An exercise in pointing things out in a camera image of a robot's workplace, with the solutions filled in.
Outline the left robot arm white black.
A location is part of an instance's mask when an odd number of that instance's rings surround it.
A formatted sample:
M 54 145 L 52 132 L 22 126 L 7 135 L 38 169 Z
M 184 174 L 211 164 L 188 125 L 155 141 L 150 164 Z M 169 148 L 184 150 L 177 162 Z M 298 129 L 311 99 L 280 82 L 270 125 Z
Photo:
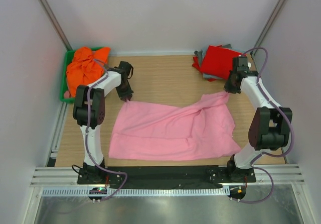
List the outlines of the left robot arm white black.
M 113 68 L 103 67 L 103 71 L 103 76 L 97 81 L 80 85 L 76 90 L 73 118 L 82 132 L 85 149 L 83 165 L 77 171 L 78 184 L 101 184 L 108 176 L 100 138 L 101 125 L 105 118 L 105 97 L 113 89 L 116 89 L 122 101 L 131 100 L 133 95 L 129 84 L 133 75 L 133 66 L 130 63 L 121 61 Z

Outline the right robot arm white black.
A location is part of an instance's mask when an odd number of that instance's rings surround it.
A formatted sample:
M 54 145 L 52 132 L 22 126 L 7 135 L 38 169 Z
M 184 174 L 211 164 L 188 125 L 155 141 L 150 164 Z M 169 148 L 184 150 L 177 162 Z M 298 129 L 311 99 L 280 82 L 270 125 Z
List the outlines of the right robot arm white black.
M 293 132 L 292 110 L 282 107 L 272 98 L 259 73 L 250 70 L 245 56 L 233 58 L 224 90 L 245 93 L 256 110 L 248 131 L 248 144 L 227 162 L 227 178 L 243 182 L 253 177 L 252 165 L 261 156 L 287 146 Z

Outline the pink t shirt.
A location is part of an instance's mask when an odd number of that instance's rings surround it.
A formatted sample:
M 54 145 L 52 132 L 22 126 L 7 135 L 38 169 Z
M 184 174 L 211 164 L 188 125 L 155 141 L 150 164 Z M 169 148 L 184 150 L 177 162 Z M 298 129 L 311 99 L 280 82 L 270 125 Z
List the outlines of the pink t shirt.
M 114 159 L 191 161 L 240 152 L 233 140 L 228 93 L 204 94 L 186 107 L 129 101 L 120 109 L 110 139 Z

